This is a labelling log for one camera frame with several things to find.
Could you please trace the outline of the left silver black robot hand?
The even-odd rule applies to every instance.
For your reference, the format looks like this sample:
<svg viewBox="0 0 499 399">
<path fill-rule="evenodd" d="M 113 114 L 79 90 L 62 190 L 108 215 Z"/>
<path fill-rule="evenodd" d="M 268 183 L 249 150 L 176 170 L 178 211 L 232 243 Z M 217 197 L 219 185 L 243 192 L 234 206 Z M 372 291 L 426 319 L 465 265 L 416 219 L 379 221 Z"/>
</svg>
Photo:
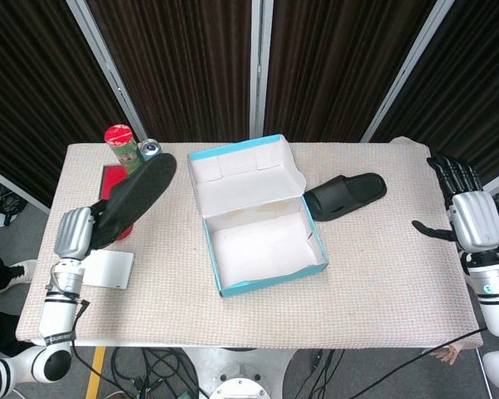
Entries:
<svg viewBox="0 0 499 399">
<path fill-rule="evenodd" d="M 108 245 L 96 230 L 106 206 L 107 200 L 101 199 L 92 206 L 75 208 L 62 216 L 54 246 L 54 252 L 60 259 L 82 261 L 92 249 Z"/>
</svg>

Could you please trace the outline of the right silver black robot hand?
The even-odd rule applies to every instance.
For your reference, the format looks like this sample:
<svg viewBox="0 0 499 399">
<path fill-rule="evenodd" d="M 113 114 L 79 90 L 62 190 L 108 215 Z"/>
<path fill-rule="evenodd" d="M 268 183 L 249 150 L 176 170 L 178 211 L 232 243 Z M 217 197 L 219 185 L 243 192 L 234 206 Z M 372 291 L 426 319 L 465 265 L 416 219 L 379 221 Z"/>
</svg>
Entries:
<svg viewBox="0 0 499 399">
<path fill-rule="evenodd" d="M 430 238 L 456 242 L 468 254 L 499 247 L 499 214 L 492 195 L 485 191 L 476 169 L 465 160 L 445 155 L 427 158 L 441 187 L 452 228 L 432 229 L 414 220 L 412 225 Z"/>
</svg>

